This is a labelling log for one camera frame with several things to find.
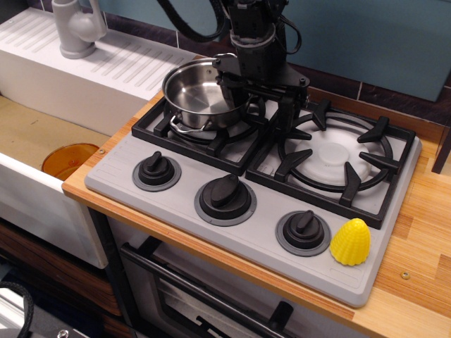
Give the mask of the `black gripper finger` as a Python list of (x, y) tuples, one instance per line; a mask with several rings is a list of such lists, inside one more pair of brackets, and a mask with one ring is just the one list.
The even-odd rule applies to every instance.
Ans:
[(238, 108), (247, 101), (247, 93), (243, 89), (245, 83), (242, 80), (222, 75), (218, 77), (218, 85), (229, 109)]
[(292, 129), (293, 121), (299, 117), (302, 102), (295, 94), (288, 93), (282, 95), (278, 101), (277, 128), (280, 132), (289, 132)]

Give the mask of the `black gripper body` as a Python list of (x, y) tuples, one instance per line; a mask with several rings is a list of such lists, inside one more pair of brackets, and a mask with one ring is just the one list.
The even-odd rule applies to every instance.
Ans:
[(300, 102), (307, 101), (309, 79), (286, 61), (285, 30), (269, 30), (255, 38), (231, 32), (230, 39), (236, 53), (214, 56), (213, 66), (222, 76), (220, 84), (228, 88), (258, 89), (274, 101), (288, 94)]

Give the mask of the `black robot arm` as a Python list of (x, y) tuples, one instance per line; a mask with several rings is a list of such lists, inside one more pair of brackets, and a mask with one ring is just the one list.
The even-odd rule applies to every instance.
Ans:
[(219, 54), (213, 66), (225, 98), (233, 103), (247, 94), (278, 103), (277, 123), (287, 134), (307, 100), (309, 79), (287, 62), (282, 12), (286, 1), (229, 1), (230, 40), (236, 54)]

